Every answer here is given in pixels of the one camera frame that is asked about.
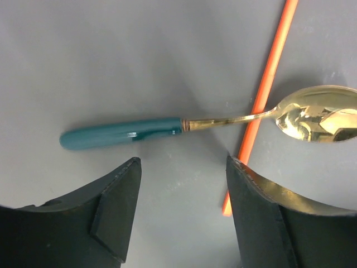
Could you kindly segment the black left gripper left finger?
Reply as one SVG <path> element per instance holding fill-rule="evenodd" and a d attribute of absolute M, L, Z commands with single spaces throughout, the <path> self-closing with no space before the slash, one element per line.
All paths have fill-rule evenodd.
<path fill-rule="evenodd" d="M 2 267 L 120 267 L 141 185 L 133 157 L 109 174 L 41 206 L 1 207 Z"/>

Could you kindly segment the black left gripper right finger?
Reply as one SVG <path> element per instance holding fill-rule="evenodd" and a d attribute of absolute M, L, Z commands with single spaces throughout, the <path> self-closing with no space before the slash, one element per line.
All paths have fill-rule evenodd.
<path fill-rule="evenodd" d="M 356 211 L 303 197 L 234 157 L 226 180 L 243 267 L 356 266 Z"/>

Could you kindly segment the gold spoon green handle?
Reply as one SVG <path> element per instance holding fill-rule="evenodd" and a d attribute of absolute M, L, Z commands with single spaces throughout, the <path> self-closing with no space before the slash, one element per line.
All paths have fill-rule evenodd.
<path fill-rule="evenodd" d="M 356 137 L 356 89 L 320 85 L 300 89 L 269 111 L 233 118 L 145 119 L 83 127 L 60 136 L 67 150 L 119 145 L 184 132 L 272 119 L 286 135 L 307 142 L 342 142 Z"/>

